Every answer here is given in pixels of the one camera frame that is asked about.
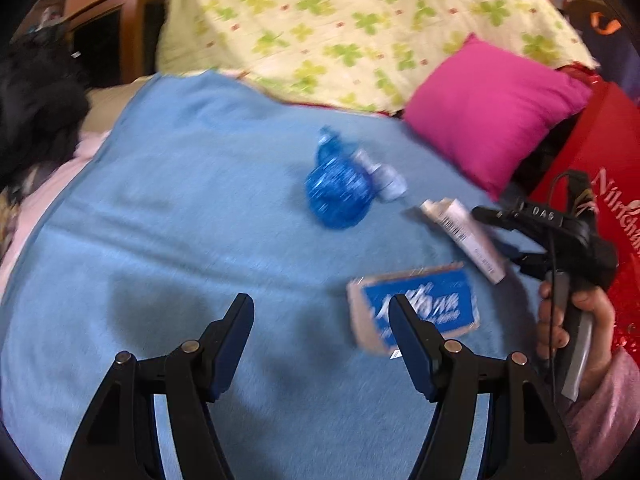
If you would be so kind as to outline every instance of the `pillow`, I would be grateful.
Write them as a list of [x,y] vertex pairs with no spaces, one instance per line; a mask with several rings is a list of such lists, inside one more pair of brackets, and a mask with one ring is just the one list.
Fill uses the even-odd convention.
[[549,0],[168,0],[166,73],[239,70],[287,101],[394,112],[476,33],[551,68],[595,67]]
[[471,34],[417,89],[404,120],[497,200],[521,161],[591,89]]

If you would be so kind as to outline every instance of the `floral sheet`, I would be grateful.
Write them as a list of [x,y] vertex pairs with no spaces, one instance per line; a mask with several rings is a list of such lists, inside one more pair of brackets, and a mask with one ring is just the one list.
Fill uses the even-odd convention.
[[162,72],[242,70],[277,97],[395,111],[463,40],[594,67],[548,0],[169,0]]

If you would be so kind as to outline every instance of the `wooden furniture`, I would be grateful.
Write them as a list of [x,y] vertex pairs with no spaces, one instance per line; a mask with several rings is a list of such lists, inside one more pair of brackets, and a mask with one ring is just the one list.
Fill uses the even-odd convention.
[[79,35],[82,27],[100,20],[111,13],[117,13],[117,19],[111,20],[118,27],[118,49],[115,54],[103,53],[91,50],[92,40],[87,40],[85,46],[92,51],[93,59],[84,62],[100,63],[100,56],[108,57],[117,55],[117,65],[120,68],[119,80],[110,80],[110,84],[129,83],[142,75],[152,72],[153,58],[155,55],[155,42],[159,26],[164,19],[164,14],[158,18],[155,12],[154,26],[149,27],[150,9],[160,9],[163,12],[164,0],[66,0],[65,18],[71,36]]

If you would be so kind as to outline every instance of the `dark blue fabric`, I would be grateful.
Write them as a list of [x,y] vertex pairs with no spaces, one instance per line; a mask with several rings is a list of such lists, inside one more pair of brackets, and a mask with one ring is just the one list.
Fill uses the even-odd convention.
[[[374,202],[344,231],[322,227],[305,201],[326,124],[409,185],[403,200]],[[14,270],[0,307],[8,431],[44,480],[57,479],[117,351],[165,354],[246,292],[254,328],[212,407],[236,478],[407,478],[433,407],[401,359],[356,347],[346,283],[464,259],[481,326],[462,341],[504,357],[534,338],[537,284],[510,274],[491,286],[414,209],[444,197],[487,203],[400,121],[280,104],[215,73],[156,78],[49,208]],[[175,479],[166,420],[160,409]],[[483,435],[479,424],[467,479]]]

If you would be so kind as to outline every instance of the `black furry object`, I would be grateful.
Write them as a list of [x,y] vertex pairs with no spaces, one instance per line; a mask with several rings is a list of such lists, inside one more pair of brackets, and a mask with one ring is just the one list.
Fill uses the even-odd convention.
[[46,30],[12,43],[0,60],[0,190],[31,166],[73,157],[89,111],[82,71]]

